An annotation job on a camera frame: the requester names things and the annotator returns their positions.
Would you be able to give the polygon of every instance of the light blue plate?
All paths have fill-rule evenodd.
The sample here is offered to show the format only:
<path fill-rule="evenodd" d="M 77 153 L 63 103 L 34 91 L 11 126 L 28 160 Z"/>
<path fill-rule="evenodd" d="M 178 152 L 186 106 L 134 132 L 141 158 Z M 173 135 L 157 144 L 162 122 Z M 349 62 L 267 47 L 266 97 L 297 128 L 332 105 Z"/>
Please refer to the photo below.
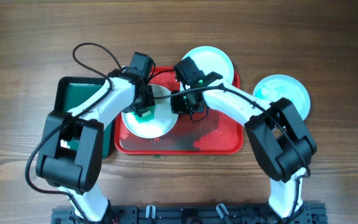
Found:
<path fill-rule="evenodd" d="M 310 111 L 310 96 L 306 88 L 288 75 L 271 75 L 261 80 L 254 89 L 254 96 L 276 102 L 281 97 L 289 99 L 305 120 Z"/>
<path fill-rule="evenodd" d="M 234 67 L 230 58 L 216 47 L 202 46 L 189 51 L 184 57 L 191 57 L 205 75 L 211 72 L 221 74 L 230 84 L 234 79 Z"/>

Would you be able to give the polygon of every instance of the red tray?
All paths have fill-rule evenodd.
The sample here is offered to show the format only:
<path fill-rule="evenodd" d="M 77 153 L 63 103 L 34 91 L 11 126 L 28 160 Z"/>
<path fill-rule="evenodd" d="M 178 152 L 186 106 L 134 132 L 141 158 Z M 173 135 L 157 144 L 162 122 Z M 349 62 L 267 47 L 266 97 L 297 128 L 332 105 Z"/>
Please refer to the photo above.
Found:
<path fill-rule="evenodd" d="M 157 67 L 155 72 L 166 69 L 172 67 Z M 171 91 L 180 89 L 180 82 L 175 81 L 175 72 L 160 74 L 150 83 L 162 85 Z M 236 72 L 232 84 L 240 87 Z M 193 117 L 199 119 L 204 115 L 195 114 Z M 197 123 L 190 121 L 188 115 L 179 115 L 175 126 L 155 139 L 132 134 L 119 115 L 116 118 L 114 143 L 125 154 L 233 154 L 242 147 L 244 137 L 240 124 L 221 112 L 210 110 L 209 116 Z"/>

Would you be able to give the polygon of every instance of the wood grain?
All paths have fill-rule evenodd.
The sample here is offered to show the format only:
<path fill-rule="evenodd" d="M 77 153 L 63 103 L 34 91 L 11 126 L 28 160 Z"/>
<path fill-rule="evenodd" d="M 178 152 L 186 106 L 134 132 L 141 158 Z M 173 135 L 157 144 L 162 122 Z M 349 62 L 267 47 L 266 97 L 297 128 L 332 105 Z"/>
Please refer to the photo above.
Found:
<path fill-rule="evenodd" d="M 312 99 L 306 123 L 318 144 L 302 197 L 326 204 L 330 223 L 358 223 L 358 1 L 83 1 L 0 4 L 0 223 L 49 223 L 62 196 L 24 180 L 30 152 L 64 76 L 95 77 L 71 58 L 97 42 L 122 64 L 134 51 L 174 65 L 187 51 L 225 51 L 253 90 L 267 75 L 301 81 Z M 114 68 L 99 49 L 79 58 Z M 32 178 L 49 188 L 44 180 Z M 246 138 L 231 156 L 126 156 L 114 153 L 99 177 L 115 205 L 265 202 L 269 178 Z"/>

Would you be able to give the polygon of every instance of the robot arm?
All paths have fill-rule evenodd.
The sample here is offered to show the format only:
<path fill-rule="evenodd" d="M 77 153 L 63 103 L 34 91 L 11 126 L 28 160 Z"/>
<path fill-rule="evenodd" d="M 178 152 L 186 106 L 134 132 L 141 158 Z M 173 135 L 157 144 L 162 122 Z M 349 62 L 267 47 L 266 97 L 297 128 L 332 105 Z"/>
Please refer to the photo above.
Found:
<path fill-rule="evenodd" d="M 37 175 L 46 179 L 51 186 L 71 193 L 84 211 L 86 219 L 91 222 L 104 223 L 104 220 L 110 219 L 108 211 L 111 205 L 96 183 L 101 170 L 103 130 L 122 111 L 135 111 L 141 116 L 142 110 L 154 105 L 152 96 L 150 97 L 151 88 L 147 86 L 151 68 L 151 58 L 135 53 L 130 66 L 123 72 L 115 70 L 110 74 L 114 85 L 113 91 L 89 113 L 53 135 L 39 151 Z M 276 139 L 273 136 L 272 129 L 275 126 L 269 117 L 239 95 L 228 90 L 257 102 L 265 111 L 278 119 L 280 124 L 286 127 L 291 140 L 309 164 L 311 155 L 316 152 L 316 144 L 293 104 L 286 99 L 272 103 L 253 97 L 233 87 L 217 73 L 204 75 L 190 58 L 182 60 L 174 67 L 174 70 L 179 81 L 189 85 L 190 88 L 221 87 L 204 92 L 185 93 L 180 97 L 186 100 L 181 99 L 181 102 L 184 102 L 186 108 L 193 108 L 204 103 L 244 125 L 259 165 L 272 179 L 270 206 L 282 218 L 286 217 L 290 213 L 295 198 L 295 182 L 292 180 L 303 174 L 305 170 L 301 168 L 287 140 L 283 137 Z M 44 137 L 51 129 L 79 114 L 105 94 L 108 85 L 106 82 L 90 99 L 71 109 L 69 113 L 51 112 L 45 122 Z M 79 139 L 80 142 L 76 152 L 60 145 L 61 140 L 72 139 Z"/>
<path fill-rule="evenodd" d="M 295 190 L 298 184 L 295 180 L 306 169 L 301 166 L 301 161 L 288 140 L 284 136 L 276 139 L 273 135 L 275 125 L 271 119 L 276 119 L 282 127 L 286 127 L 291 141 L 307 164 L 310 164 L 311 156 L 316 152 L 316 143 L 291 101 L 282 98 L 271 102 L 256 98 L 235 88 L 214 72 L 205 75 L 189 57 L 179 62 L 174 70 L 178 79 L 190 88 L 221 86 L 220 89 L 202 92 L 202 96 L 197 92 L 188 93 L 186 100 L 182 100 L 185 104 L 182 107 L 190 109 L 205 103 L 211 109 L 244 125 L 259 166 L 271 178 L 271 208 L 281 218 L 285 218 L 290 214 L 295 198 L 298 198 L 295 207 L 297 211 L 302 205 L 301 197 L 296 195 L 300 195 L 301 180 L 299 192 Z M 257 103 L 270 116 L 240 95 Z"/>

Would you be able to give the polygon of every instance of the black metal base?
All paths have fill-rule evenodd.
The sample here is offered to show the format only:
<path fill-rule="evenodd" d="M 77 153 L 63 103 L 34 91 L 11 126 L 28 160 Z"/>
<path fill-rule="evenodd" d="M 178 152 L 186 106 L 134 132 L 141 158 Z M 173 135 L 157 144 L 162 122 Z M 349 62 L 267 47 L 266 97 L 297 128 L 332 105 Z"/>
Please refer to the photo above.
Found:
<path fill-rule="evenodd" d="M 113 224 L 279 224 L 268 203 L 243 206 L 226 206 L 228 214 L 221 218 L 216 207 L 142 207 L 112 206 L 110 217 Z M 327 224 L 324 204 L 304 202 L 290 224 Z M 84 223 L 75 215 L 74 208 L 53 209 L 53 224 Z"/>

